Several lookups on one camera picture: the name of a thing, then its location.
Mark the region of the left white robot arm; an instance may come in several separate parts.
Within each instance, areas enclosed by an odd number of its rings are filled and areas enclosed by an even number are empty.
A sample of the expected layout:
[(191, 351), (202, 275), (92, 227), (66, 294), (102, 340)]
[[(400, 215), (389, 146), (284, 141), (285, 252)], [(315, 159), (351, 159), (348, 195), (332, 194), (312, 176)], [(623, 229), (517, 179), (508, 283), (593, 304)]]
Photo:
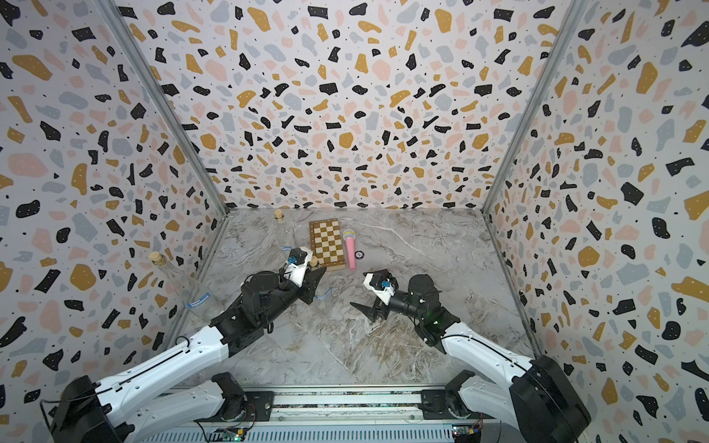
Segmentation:
[(298, 300), (311, 304), (323, 268), (261, 271), (208, 325), (147, 362), (100, 381), (87, 376), (68, 384), (44, 421), (55, 442), (138, 442), (190, 422), (249, 420), (258, 407), (228, 373), (189, 391), (170, 389), (244, 351), (273, 328)]

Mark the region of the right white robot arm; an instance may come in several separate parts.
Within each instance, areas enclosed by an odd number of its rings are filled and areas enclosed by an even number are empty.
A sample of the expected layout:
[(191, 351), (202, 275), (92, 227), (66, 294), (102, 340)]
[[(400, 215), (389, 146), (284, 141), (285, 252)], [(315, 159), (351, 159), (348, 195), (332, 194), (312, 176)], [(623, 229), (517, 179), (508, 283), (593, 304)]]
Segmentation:
[(516, 354), (474, 332), (441, 304), (429, 275), (415, 275), (401, 290), (382, 269), (367, 273), (364, 285), (376, 300), (354, 308), (370, 321), (408, 317), (425, 345), (469, 365), (444, 389), (423, 394), (420, 408), (426, 415), (490, 416), (517, 429), (527, 442), (576, 442), (590, 425), (589, 411), (556, 361)]

